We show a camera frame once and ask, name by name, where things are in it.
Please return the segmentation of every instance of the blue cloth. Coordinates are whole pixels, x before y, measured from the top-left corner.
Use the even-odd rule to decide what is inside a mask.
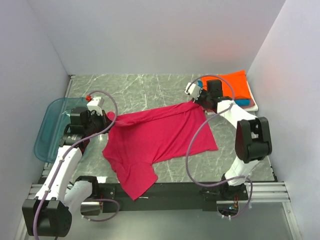
[[[238,100],[235,100],[235,103],[238,106],[249,106],[250,105],[250,99],[238,99]]]

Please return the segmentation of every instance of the cable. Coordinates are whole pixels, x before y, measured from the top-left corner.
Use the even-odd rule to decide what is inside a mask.
[[[84,219],[87,219],[91,222],[105,222],[105,221],[108,221],[112,218],[114,218],[118,212],[120,211],[120,204],[116,201],[116,200],[113,200],[113,199],[92,199],[91,201],[98,201],[98,202],[112,202],[112,203],[115,203],[116,204],[116,211],[113,215],[105,218],[105,219],[92,219],[92,218],[89,218],[87,216],[83,216]]]
[[[54,172],[54,174],[53,174],[53,176],[52,176],[52,179],[51,179],[51,181],[50,181],[49,184],[48,184],[48,188],[47,188],[47,190],[44,192],[43,197],[42,197],[42,199],[41,199],[41,201],[40,201],[40,203],[39,203],[39,205],[38,205],[38,207],[37,207],[37,209],[36,209],[36,211],[35,211],[35,215],[34,215],[34,219],[33,219],[33,226],[32,226],[33,235],[34,235],[34,239],[35,239],[35,240],[39,240],[38,231],[37,231],[37,225],[38,225],[38,218],[39,218],[39,214],[40,214],[41,207],[42,207],[42,205],[44,204],[44,202],[45,202],[45,200],[46,200],[49,192],[51,191],[51,187],[52,187],[52,185],[54,184],[54,181],[55,181],[56,178],[57,178],[58,172],[59,172],[59,170],[60,170],[60,168],[61,168],[61,166],[62,166],[62,163],[65,161],[66,156],[67,156],[67,155],[70,153],[70,151],[71,151],[75,146],[77,146],[78,144],[80,144],[80,143],[82,143],[82,142],[84,142],[84,141],[86,141],[86,140],[89,140],[89,139],[91,139],[91,138],[94,138],[94,137],[96,137],[96,136],[98,136],[98,135],[100,135],[100,134],[104,134],[105,132],[107,132],[107,131],[113,126],[113,124],[115,123],[115,121],[116,121],[116,119],[117,119],[117,116],[118,116],[118,106],[117,106],[117,103],[116,103],[116,101],[114,100],[114,98],[113,98],[109,93],[107,93],[107,92],[105,92],[105,91],[102,91],[102,90],[94,90],[94,91],[91,91],[91,92],[88,93],[88,96],[90,96],[90,95],[93,94],[93,93],[102,93],[102,94],[107,95],[107,96],[111,99],[111,101],[113,102],[113,105],[114,105],[114,107],[115,107],[115,111],[114,111],[114,115],[115,115],[115,116],[114,116],[114,119],[112,120],[111,124],[110,124],[108,127],[106,127],[104,130],[102,130],[102,131],[100,131],[100,132],[98,132],[98,133],[92,134],[92,135],[90,135],[90,136],[87,136],[87,137],[85,137],[85,138],[83,138],[83,139],[75,142],[73,145],[71,145],[71,146],[65,151],[65,153],[64,153],[63,156],[62,156],[62,159],[59,160],[58,166],[56,167],[56,170],[55,170],[55,172]]]
[[[235,100],[235,92],[232,88],[232,86],[230,85],[230,83],[225,80],[224,78],[220,77],[220,76],[217,76],[217,75],[204,75],[204,76],[200,76],[198,78],[196,78],[195,80],[193,80],[191,82],[191,84],[189,85],[189,87],[195,83],[197,80],[203,78],[203,77],[215,77],[215,78],[218,78],[220,80],[222,80],[223,82],[225,82],[231,89],[231,92],[232,92],[232,100]],[[190,150],[191,150],[191,147],[192,147],[192,144],[194,143],[196,137],[198,136],[199,132],[203,129],[203,127],[210,121],[212,120],[214,117],[218,116],[218,115],[221,115],[227,111],[229,111],[232,106],[234,105],[234,103],[231,103],[230,106],[220,112],[217,112],[216,114],[212,115],[211,117],[209,117],[206,121],[204,121],[204,123],[201,124],[201,126],[198,128],[198,130],[195,132],[195,134],[193,135],[191,141],[190,141],[190,144],[189,144],[189,147],[186,151],[186,155],[185,155],[185,170],[186,170],[186,173],[188,174],[189,178],[192,180],[192,182],[194,182],[195,184],[197,184],[198,186],[201,186],[201,187],[205,187],[205,188],[210,188],[210,187],[217,187],[219,185],[222,185],[222,184],[225,184],[231,180],[234,180],[234,179],[247,179],[249,182],[250,182],[250,185],[251,185],[251,190],[250,190],[250,194],[249,194],[249,198],[248,198],[248,201],[247,203],[245,204],[244,208],[238,212],[238,214],[234,215],[234,216],[231,216],[231,218],[234,218],[234,217],[237,217],[239,216],[240,214],[242,214],[244,212],[244,210],[246,210],[249,206],[249,203],[251,201],[251,198],[252,198],[252,193],[253,193],[253,183],[252,181],[250,180],[250,178],[246,177],[246,176],[235,176],[235,177],[231,177],[229,179],[226,179],[226,180],[223,180],[223,181],[220,181],[220,182],[217,182],[217,183],[212,183],[212,184],[203,184],[203,183],[200,183],[198,181],[196,181],[191,173],[190,173],[190,170],[189,170],[189,165],[188,165],[188,159],[189,159],[189,154],[190,154]]]

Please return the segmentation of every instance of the black metal base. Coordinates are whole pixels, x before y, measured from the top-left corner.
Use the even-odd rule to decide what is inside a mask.
[[[100,193],[104,198],[119,202],[121,211],[152,211],[152,210],[192,210],[217,211],[217,201],[238,199],[247,200],[246,186],[241,185],[239,191],[225,198],[221,196],[219,187],[201,187],[193,182],[155,183],[141,197],[133,201],[119,183],[100,183]],[[114,213],[117,206],[104,202],[102,212]]]

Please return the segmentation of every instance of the orange cloth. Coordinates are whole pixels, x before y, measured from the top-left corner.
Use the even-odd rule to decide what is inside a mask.
[[[232,86],[235,94],[235,99],[251,99],[251,95],[247,85],[247,78],[245,70],[237,71],[227,75],[219,75],[225,80],[227,80]],[[218,80],[216,77],[205,76],[201,78],[203,83],[203,89],[207,90],[207,81],[209,80]],[[224,82],[222,82],[222,92],[224,97],[231,97],[232,92],[230,87]]]

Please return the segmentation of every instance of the red cap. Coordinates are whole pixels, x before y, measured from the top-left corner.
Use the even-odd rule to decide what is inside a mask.
[[[87,96],[85,97],[85,100],[87,100],[88,102],[90,102],[90,101],[92,100],[92,97],[91,97],[90,95],[87,95]]]

